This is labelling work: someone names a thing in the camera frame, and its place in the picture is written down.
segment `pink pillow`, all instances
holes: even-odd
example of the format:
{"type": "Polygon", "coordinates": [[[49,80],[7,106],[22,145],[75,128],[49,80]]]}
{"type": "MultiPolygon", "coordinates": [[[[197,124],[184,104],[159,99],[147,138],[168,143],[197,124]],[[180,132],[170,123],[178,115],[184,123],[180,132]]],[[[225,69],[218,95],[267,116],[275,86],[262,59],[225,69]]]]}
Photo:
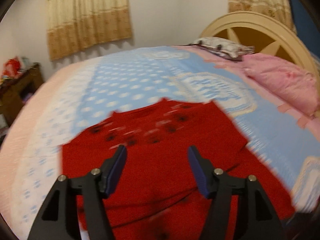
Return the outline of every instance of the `pink pillow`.
{"type": "Polygon", "coordinates": [[[311,116],[320,108],[316,79],[312,73],[275,56],[244,55],[244,73],[277,96],[311,116]]]}

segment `wooden cabinet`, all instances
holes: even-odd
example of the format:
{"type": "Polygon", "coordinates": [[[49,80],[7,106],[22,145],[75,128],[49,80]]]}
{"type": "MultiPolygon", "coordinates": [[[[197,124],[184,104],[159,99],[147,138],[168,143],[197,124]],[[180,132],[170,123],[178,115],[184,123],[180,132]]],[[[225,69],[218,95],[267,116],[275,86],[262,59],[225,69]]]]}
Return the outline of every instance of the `wooden cabinet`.
{"type": "Polygon", "coordinates": [[[1,86],[0,114],[4,115],[9,126],[24,106],[22,98],[28,93],[35,93],[43,83],[40,66],[36,63],[18,79],[1,86]]]}

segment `bed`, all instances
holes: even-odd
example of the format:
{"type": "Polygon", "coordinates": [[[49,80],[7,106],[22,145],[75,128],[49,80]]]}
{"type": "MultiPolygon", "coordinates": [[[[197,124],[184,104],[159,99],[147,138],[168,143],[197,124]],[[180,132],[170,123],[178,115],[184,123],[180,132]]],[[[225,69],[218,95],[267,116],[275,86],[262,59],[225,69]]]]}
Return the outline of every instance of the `bed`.
{"type": "MultiPolygon", "coordinates": [[[[254,45],[320,78],[303,43],[287,27],[253,12],[234,12],[200,35],[254,45]]],[[[216,102],[250,138],[248,147],[292,194],[296,210],[310,212],[320,195],[320,120],[308,118],[194,47],[123,51],[58,71],[33,96],[0,152],[0,210],[12,231],[27,239],[42,201],[60,175],[60,145],[112,111],[128,111],[161,97],[216,102]]]]}

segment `blue patterned bed sheet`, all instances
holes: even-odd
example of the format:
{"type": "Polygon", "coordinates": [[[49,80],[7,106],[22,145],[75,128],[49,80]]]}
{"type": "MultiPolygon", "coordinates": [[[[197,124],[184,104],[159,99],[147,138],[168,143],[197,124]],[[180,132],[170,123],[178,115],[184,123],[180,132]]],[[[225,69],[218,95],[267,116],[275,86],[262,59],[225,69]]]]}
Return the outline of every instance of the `blue patterned bed sheet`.
{"type": "MultiPolygon", "coordinates": [[[[213,66],[194,53],[172,47],[104,56],[77,107],[72,134],[104,120],[111,111],[137,109],[161,97],[193,102],[214,99],[250,138],[250,149],[292,190],[305,159],[320,157],[320,143],[240,77],[213,66]]],[[[319,171],[319,165],[313,170],[319,171]]],[[[293,196],[295,203],[302,192],[293,196]]],[[[319,193],[320,187],[314,187],[305,211],[313,208],[319,193]]]]}

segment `white wall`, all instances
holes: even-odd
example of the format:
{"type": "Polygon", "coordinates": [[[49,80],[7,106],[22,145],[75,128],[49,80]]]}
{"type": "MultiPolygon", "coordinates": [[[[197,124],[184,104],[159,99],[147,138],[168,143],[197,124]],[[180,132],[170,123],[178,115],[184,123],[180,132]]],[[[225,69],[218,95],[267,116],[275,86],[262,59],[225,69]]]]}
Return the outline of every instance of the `white wall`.
{"type": "Polygon", "coordinates": [[[3,25],[0,23],[0,33],[9,27],[11,29],[11,34],[5,36],[6,40],[13,37],[8,41],[12,43],[11,47],[0,52],[0,60],[4,62],[17,53],[29,57],[31,61],[41,63],[47,80],[61,67],[87,58],[140,47],[189,43],[211,21],[227,13],[227,0],[129,0],[129,6],[132,39],[96,45],[85,52],[50,62],[46,44],[45,0],[16,0],[6,14],[7,21],[3,25]]]}

